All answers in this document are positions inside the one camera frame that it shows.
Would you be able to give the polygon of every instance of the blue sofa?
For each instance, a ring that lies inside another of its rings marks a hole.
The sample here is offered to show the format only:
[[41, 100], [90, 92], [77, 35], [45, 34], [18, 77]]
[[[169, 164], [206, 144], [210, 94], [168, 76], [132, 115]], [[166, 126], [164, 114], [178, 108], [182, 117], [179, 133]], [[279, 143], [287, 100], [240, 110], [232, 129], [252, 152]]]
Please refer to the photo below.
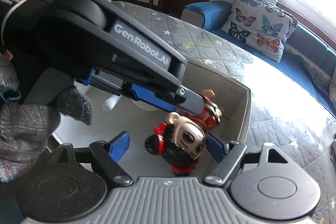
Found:
[[334, 116], [336, 107], [329, 97], [329, 82], [336, 65], [336, 52], [303, 25], [286, 42], [280, 63], [221, 30], [231, 12], [223, 1], [193, 3], [184, 7], [181, 19], [210, 31], [261, 58], [307, 90]]

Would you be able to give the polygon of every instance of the doll face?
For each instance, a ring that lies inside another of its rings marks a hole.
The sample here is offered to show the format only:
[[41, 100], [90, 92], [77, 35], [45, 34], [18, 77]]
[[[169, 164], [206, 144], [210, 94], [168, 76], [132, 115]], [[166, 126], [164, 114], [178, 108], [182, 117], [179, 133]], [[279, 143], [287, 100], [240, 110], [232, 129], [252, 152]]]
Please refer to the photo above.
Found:
[[205, 147], [203, 131], [189, 118], [179, 116], [177, 113], [174, 115], [173, 125], [175, 132], [172, 141], [183, 148], [193, 159], [198, 158]]

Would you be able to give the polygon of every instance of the gray bedspread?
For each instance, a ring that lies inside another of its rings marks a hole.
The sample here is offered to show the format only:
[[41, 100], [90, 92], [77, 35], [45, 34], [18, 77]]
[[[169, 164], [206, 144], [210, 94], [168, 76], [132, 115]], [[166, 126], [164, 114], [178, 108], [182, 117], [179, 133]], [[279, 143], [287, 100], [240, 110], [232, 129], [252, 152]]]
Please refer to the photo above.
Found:
[[336, 120], [315, 98], [276, 68], [221, 37], [151, 9], [114, 4], [179, 52], [248, 86], [252, 91], [248, 148], [261, 148], [265, 142], [280, 147], [320, 186], [316, 222], [336, 223], [336, 159], [330, 145]]

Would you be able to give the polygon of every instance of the doll eye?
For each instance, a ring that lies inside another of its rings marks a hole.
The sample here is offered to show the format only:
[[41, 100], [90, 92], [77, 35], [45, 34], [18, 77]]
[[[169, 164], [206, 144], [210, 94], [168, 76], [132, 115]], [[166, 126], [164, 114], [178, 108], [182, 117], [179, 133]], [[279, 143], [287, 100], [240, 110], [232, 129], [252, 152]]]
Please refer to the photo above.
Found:
[[203, 145], [200, 144], [199, 146], [196, 147], [196, 152], [199, 153], [203, 150]]
[[193, 143], [195, 141], [195, 138], [191, 133], [184, 132], [183, 133], [183, 140], [185, 140], [187, 143]]

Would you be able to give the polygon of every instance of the ribbed gray plate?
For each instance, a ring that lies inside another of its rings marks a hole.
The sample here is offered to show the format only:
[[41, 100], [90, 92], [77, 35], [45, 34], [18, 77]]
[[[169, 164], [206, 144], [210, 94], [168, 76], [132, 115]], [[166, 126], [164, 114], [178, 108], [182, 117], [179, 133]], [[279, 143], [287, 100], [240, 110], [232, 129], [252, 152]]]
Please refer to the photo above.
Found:
[[[26, 219], [22, 224], [40, 224]], [[220, 188], [197, 178], [139, 177], [127, 188], [116, 188], [92, 214], [68, 224], [257, 224]], [[309, 218], [293, 223], [312, 224]]]

